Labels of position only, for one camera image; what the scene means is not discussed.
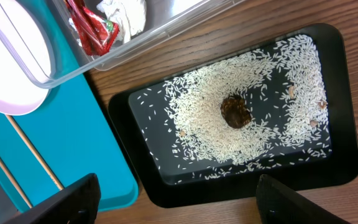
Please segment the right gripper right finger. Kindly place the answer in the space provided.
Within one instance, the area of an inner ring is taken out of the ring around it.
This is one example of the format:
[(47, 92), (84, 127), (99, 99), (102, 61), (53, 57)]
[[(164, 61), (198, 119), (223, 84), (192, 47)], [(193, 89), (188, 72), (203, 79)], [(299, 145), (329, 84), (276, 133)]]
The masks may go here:
[(260, 176), (255, 196), (263, 224), (347, 223), (266, 174)]

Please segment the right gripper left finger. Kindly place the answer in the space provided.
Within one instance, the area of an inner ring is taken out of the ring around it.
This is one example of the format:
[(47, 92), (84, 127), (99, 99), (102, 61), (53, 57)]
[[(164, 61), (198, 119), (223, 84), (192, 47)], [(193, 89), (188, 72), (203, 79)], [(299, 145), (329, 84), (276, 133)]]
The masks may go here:
[(7, 224), (94, 224), (101, 190), (98, 177), (89, 173)]

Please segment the white rice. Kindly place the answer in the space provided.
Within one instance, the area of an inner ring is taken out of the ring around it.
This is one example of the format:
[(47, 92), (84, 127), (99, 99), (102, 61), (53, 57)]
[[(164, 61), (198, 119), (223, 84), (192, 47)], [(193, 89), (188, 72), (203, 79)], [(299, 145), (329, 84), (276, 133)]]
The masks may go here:
[[(147, 87), (139, 101), (155, 119), (151, 93)], [(316, 143), (328, 123), (319, 53), (304, 34), (164, 80), (157, 94), (173, 123), (168, 150), (187, 162), (228, 162), (252, 171), (262, 167), (257, 158), (275, 147)], [(241, 129), (231, 128), (221, 115), (221, 103), (232, 95), (245, 99), (251, 114)]]

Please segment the brown food scrap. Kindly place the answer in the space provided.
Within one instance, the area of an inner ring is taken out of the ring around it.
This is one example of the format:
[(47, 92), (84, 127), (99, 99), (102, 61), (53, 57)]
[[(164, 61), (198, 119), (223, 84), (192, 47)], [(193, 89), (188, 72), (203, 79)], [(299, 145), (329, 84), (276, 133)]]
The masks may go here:
[(221, 103), (221, 115), (226, 123), (234, 129), (241, 129), (252, 120), (246, 108), (245, 99), (239, 95), (232, 95)]

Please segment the wooden chopstick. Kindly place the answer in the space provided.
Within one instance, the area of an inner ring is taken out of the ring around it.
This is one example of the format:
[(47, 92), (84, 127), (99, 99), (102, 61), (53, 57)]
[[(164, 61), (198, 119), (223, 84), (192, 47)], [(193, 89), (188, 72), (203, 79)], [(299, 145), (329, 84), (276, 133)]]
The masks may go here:
[(44, 171), (48, 174), (48, 176), (52, 179), (53, 183), (57, 186), (59, 190), (63, 190), (64, 186), (59, 181), (57, 176), (54, 174), (54, 172), (51, 170), (50, 166), (46, 163), (46, 161), (43, 159), (43, 157), (40, 155), (38, 150), (35, 148), (35, 146), (32, 144), (30, 139), (27, 137), (27, 135), (23, 132), (21, 127), (16, 123), (15, 119), (11, 116), (6, 114), (5, 117), (11, 124), (11, 126), (15, 129), (16, 133), (19, 135), (19, 137), (23, 140), (25, 145), (29, 148), (31, 153), (34, 155), (36, 160), (39, 162), (39, 164), (42, 166)]
[(20, 185), (18, 184), (18, 182), (16, 181), (14, 176), (11, 174), (9, 169), (6, 167), (5, 163), (2, 161), (1, 158), (0, 158), (0, 168), (2, 169), (2, 171), (4, 172), (6, 177), (9, 179), (10, 183), (14, 186), (14, 188), (16, 189), (18, 194), (21, 196), (21, 198), (27, 204), (27, 206), (29, 208), (32, 208), (33, 205), (31, 204), (30, 200), (27, 198), (26, 194), (24, 193), (24, 191), (22, 190), (22, 188), (20, 187)]

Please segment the red snack wrapper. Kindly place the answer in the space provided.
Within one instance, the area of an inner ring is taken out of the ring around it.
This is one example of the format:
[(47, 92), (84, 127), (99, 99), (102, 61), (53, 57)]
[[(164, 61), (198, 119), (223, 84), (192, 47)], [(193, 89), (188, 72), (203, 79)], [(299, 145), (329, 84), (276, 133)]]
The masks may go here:
[(89, 56), (107, 54), (119, 33), (119, 26), (90, 11), (84, 1), (64, 0), (64, 2), (85, 53)]

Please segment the white napkin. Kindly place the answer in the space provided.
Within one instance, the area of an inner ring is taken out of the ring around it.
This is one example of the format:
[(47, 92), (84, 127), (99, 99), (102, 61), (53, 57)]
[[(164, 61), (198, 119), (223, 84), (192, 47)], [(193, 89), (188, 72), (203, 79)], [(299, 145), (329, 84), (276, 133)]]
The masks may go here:
[[(144, 31), (147, 13), (145, 1), (102, 0), (96, 4), (96, 9), (91, 9), (86, 3), (85, 6), (96, 15), (114, 22), (119, 26), (119, 33), (114, 44), (115, 42), (125, 44), (129, 42), (133, 36)], [(77, 33), (71, 16), (68, 21)], [(78, 45), (82, 47), (80, 37), (77, 39), (77, 42)]]

